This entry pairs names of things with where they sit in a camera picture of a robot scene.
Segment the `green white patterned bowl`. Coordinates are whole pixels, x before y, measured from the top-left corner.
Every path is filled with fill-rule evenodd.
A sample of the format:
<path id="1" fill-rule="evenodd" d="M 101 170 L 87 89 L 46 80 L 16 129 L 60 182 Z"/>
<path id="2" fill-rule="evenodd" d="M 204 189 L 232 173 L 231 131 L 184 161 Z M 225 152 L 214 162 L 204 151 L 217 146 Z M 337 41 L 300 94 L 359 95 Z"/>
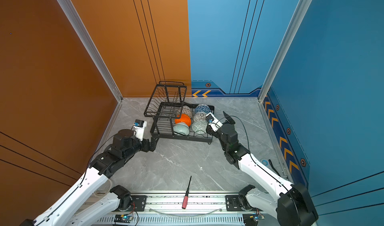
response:
<path id="1" fill-rule="evenodd" d="M 203 134 L 206 134 L 207 131 L 206 131 L 206 128 L 208 126 L 208 123 L 205 121 L 205 120 L 199 120 L 199 121 L 195 121 L 191 127 L 192 127 L 192 130 L 197 134 L 197 135 L 203 135 Z"/>

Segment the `blue triangle patterned bowl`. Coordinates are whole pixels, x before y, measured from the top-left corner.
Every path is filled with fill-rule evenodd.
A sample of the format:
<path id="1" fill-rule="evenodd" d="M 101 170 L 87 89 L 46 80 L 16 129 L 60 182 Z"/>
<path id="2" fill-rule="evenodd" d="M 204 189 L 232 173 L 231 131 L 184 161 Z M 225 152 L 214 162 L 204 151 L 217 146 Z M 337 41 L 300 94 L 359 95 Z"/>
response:
<path id="1" fill-rule="evenodd" d="M 208 114 L 211 112 L 211 109 L 208 105 L 205 105 L 205 104 L 200 104 L 198 105 L 196 108 L 195 108 L 195 113 L 204 113 L 204 114 Z"/>

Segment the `orange bowl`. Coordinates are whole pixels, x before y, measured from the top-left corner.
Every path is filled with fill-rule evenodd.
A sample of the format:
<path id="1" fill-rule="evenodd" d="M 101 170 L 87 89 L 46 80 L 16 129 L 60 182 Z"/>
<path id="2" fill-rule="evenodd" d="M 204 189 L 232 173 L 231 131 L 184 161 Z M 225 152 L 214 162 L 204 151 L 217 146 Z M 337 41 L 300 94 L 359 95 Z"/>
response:
<path id="1" fill-rule="evenodd" d="M 186 114 L 181 114 L 181 117 L 179 119 L 175 119 L 175 123 L 185 123 L 188 127 L 191 126 L 192 120 L 191 118 Z"/>

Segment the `mint green bowl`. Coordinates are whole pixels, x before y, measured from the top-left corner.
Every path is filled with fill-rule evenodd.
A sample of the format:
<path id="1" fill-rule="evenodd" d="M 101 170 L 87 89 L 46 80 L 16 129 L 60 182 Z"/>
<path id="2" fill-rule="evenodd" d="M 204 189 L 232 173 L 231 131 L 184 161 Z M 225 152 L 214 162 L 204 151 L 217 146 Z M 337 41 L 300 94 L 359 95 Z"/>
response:
<path id="1" fill-rule="evenodd" d="M 190 128 L 186 123 L 180 122 L 173 126 L 175 135 L 188 136 L 190 134 Z"/>

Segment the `beige brown patterned bowl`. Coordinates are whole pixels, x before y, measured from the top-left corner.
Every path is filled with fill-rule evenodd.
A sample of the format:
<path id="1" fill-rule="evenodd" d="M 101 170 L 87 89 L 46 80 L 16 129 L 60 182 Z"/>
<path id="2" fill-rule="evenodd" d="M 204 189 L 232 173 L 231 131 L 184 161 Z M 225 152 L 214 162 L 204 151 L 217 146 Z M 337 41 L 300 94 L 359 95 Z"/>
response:
<path id="1" fill-rule="evenodd" d="M 184 105 L 182 108 L 178 110 L 178 115 L 181 115 L 181 114 L 187 115 L 189 118 L 193 117 L 192 109 L 186 105 Z"/>

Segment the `white maroon patterned bowl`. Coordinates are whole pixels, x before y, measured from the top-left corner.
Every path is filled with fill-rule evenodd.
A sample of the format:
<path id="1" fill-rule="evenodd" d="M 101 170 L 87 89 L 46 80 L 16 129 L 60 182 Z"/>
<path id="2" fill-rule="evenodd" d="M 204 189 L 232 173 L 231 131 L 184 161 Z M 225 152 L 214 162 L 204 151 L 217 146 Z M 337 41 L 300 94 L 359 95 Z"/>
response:
<path id="1" fill-rule="evenodd" d="M 206 113 L 205 112 L 198 112 L 194 115 L 193 119 L 194 122 L 199 122 L 199 121 L 205 121 L 206 120 Z"/>

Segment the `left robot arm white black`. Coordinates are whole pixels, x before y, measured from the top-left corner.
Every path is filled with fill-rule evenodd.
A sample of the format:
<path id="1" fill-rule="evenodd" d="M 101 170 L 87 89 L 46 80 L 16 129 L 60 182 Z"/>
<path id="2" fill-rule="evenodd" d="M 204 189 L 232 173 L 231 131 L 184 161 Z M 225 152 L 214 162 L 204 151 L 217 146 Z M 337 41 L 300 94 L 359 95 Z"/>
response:
<path id="1" fill-rule="evenodd" d="M 90 163 L 81 178 L 36 219 L 26 219 L 23 226 L 91 226 L 101 217 L 115 210 L 135 208 L 131 192 L 123 186 L 114 186 L 96 203 L 85 210 L 80 207 L 136 153 L 153 152 L 157 140 L 143 139 L 144 130 L 120 130 L 114 135 L 107 150 Z"/>

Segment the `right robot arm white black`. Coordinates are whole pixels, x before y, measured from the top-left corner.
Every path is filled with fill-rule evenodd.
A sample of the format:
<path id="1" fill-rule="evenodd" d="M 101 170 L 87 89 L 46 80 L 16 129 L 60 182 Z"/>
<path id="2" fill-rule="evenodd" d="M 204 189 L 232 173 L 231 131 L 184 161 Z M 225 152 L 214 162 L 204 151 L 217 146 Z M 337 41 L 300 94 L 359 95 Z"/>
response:
<path id="1" fill-rule="evenodd" d="M 206 132 L 221 143 L 227 161 L 252 177 L 263 189 L 252 185 L 242 189 L 239 201 L 245 210 L 256 208 L 277 219 L 281 226 L 312 226 L 319 218 L 307 188 L 294 184 L 263 165 L 238 140 L 235 121 L 225 114 L 218 120 L 213 113 L 206 115 Z"/>

